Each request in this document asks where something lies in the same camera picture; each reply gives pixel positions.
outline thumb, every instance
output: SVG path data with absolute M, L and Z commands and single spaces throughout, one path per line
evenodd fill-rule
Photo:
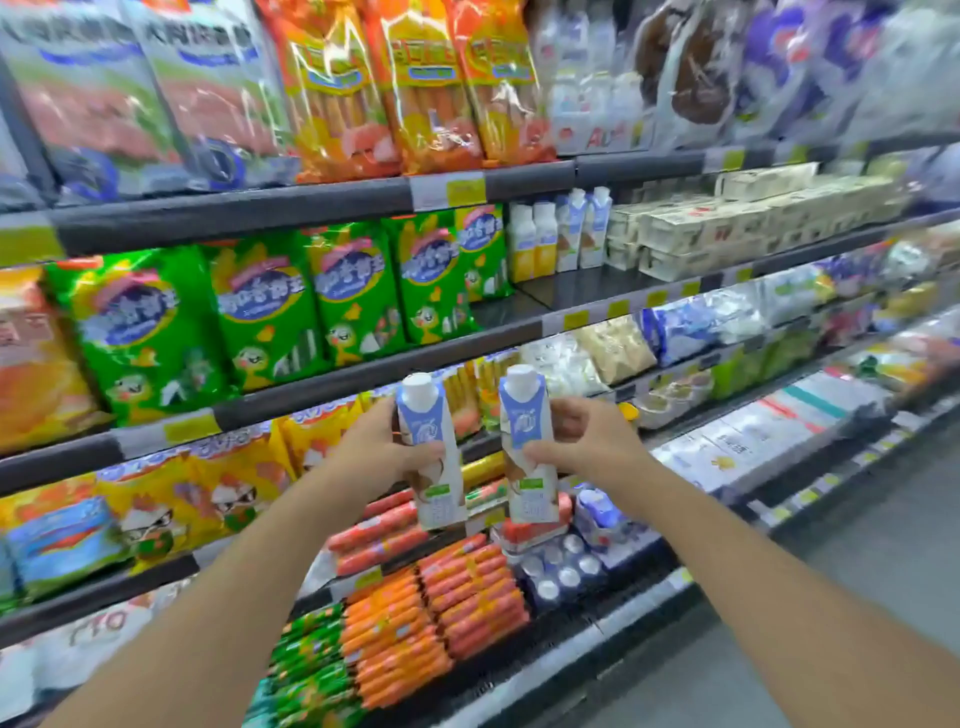
M 577 462 L 576 444 L 554 440 L 535 440 L 523 446 L 523 454 L 535 463 L 553 465 L 565 473 L 573 473 Z
M 441 442 L 420 443 L 413 446 L 402 446 L 400 466 L 405 473 L 418 471 L 420 468 L 437 462 L 444 457 L 445 447 Z

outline floor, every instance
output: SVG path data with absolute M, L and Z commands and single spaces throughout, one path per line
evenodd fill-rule
M 814 568 L 960 654 L 960 422 L 890 458 L 788 542 Z M 640 647 L 587 697 L 536 721 L 559 728 L 788 728 L 708 606 Z

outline yellow snack bag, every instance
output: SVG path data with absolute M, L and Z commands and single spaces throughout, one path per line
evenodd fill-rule
M 0 270 L 0 454 L 109 419 L 70 358 L 41 276 L 38 267 Z
M 274 421 L 207 437 L 189 447 L 222 536 L 250 525 L 294 480 L 290 456 Z
M 363 413 L 360 398 L 356 395 L 307 407 L 279 421 L 280 432 L 298 474 L 303 475 L 324 461 L 340 442 L 349 424 L 359 417 L 359 414 L 351 414 L 353 410 Z
M 217 512 L 186 449 L 138 457 L 97 471 L 97 492 L 143 570 L 221 535 Z

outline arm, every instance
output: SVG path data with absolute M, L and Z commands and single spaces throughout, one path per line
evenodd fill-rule
M 42 728 L 237 728 L 326 538 L 443 454 L 393 442 L 392 399 L 240 534 L 169 609 L 101 666 Z
M 675 475 L 616 407 L 555 400 L 567 443 L 527 454 L 603 488 L 672 545 L 797 728 L 960 725 L 960 661 Z

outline hand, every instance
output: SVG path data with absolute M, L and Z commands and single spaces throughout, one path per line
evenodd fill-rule
M 394 398 L 378 401 L 361 415 L 336 448 L 326 457 L 317 473 L 325 488 L 335 490 L 347 500 L 345 505 L 362 509 L 382 496 L 406 473 L 424 468 L 444 456 L 439 442 L 407 446 L 394 442 Z
M 636 496 L 663 465 L 643 446 L 619 407 L 603 400 L 570 397 L 550 401 L 556 442 L 527 443 L 523 454 L 536 463 L 576 473 L 603 490 L 631 518 Z

